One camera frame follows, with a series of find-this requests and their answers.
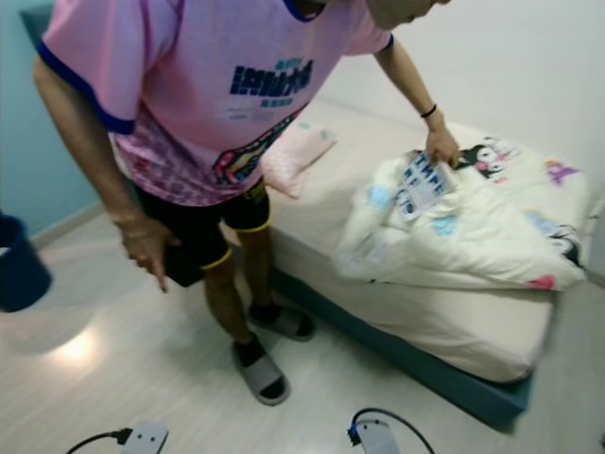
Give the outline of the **cream sheeted mattress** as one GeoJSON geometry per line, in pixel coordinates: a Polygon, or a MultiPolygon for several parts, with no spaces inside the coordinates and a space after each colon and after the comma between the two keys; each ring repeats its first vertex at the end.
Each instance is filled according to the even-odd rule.
{"type": "Polygon", "coordinates": [[[562,290],[371,284],[337,272],[333,254],[352,194],[382,161],[421,145],[418,127],[323,102],[308,107],[300,121],[328,127],[338,139],[308,169],[298,199],[273,195],[276,267],[359,320],[468,375],[492,382],[530,375],[562,290]]]}

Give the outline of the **person in pink shirt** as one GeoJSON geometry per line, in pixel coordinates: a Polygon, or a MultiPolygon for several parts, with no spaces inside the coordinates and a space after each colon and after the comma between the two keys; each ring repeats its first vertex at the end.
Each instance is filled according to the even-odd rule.
{"type": "Polygon", "coordinates": [[[248,308],[278,305],[263,155],[342,58],[399,44],[397,26],[449,1],[55,0],[33,78],[69,154],[107,137],[144,215],[178,239],[167,288],[202,284],[246,344],[248,308]]]}

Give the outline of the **white book blue lettering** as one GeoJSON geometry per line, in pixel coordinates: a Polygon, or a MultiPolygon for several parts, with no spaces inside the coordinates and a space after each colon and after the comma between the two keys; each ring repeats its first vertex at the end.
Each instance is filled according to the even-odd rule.
{"type": "Polygon", "coordinates": [[[411,223],[455,189],[457,176],[449,165],[429,159],[426,152],[416,148],[405,157],[396,198],[399,216],[405,223],[411,223]]]}

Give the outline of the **person's left hand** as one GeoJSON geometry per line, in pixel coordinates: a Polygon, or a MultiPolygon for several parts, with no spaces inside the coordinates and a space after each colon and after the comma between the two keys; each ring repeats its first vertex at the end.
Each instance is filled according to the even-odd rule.
{"type": "Polygon", "coordinates": [[[445,124],[428,124],[426,126],[426,152],[432,163],[443,163],[449,167],[458,167],[459,151],[457,139],[451,134],[449,127],[445,124]]]}

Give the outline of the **grey slipper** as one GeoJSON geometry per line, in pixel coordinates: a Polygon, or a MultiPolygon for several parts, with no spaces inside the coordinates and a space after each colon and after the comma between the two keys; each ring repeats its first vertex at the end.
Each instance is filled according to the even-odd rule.
{"type": "Polygon", "coordinates": [[[285,402],[290,396],[288,379],[258,339],[233,342],[231,351],[239,375],[256,401],[270,407],[285,402]]]}
{"type": "Polygon", "coordinates": [[[311,341],[317,325],[305,311],[293,306],[250,306],[251,323],[294,341],[311,341]]]}

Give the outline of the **pink patterned pillow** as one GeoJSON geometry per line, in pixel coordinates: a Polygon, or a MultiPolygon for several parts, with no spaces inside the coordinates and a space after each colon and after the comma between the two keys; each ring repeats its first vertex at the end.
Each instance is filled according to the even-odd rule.
{"type": "Polygon", "coordinates": [[[268,185],[298,199],[303,194],[308,169],[337,143],[336,131],[308,121],[294,122],[268,148],[260,161],[268,185]]]}

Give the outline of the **teal bed frame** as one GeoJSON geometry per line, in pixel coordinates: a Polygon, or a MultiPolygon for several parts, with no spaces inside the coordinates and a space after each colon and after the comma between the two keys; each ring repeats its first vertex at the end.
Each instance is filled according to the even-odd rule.
{"type": "Polygon", "coordinates": [[[421,351],[409,342],[359,320],[299,278],[276,270],[272,285],[290,302],[305,308],[316,319],[331,324],[342,336],[373,351],[432,393],[489,428],[509,432],[530,407],[532,376],[510,384],[498,384],[467,375],[461,369],[449,366],[444,360],[421,351]]]}

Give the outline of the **teal upholstered headboard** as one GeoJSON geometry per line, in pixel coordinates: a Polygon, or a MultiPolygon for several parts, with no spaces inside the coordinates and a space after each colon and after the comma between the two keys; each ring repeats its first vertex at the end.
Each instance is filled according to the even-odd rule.
{"type": "Polygon", "coordinates": [[[43,35],[49,26],[53,6],[55,5],[52,3],[43,3],[27,6],[27,8],[19,9],[18,11],[22,25],[25,27],[27,38],[34,49],[34,55],[38,53],[38,49],[42,46],[43,35]]]}

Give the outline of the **cream cartoon print blanket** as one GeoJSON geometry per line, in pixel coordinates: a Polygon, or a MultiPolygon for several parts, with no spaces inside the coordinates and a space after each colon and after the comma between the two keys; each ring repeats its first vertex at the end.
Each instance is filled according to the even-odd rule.
{"type": "Polygon", "coordinates": [[[352,194],[333,254],[337,272],[371,284],[558,291],[586,276],[586,241],[600,197],[582,170],[514,140],[461,140],[457,189],[405,223],[397,193],[403,154],[352,194]]]}

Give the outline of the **person's right hand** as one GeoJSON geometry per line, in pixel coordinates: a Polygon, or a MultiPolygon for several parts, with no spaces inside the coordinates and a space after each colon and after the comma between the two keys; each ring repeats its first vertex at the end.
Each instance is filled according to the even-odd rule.
{"type": "Polygon", "coordinates": [[[159,290],[167,293],[165,248],[177,245],[178,239],[159,220],[144,215],[116,220],[115,225],[129,259],[151,273],[159,290]]]}

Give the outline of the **dark blue bin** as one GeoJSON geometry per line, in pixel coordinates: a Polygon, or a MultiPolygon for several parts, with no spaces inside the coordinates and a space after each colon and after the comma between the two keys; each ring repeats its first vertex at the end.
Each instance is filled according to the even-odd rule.
{"type": "Polygon", "coordinates": [[[18,218],[1,215],[0,246],[0,306],[12,314],[38,303],[49,291],[52,275],[18,218]]]}

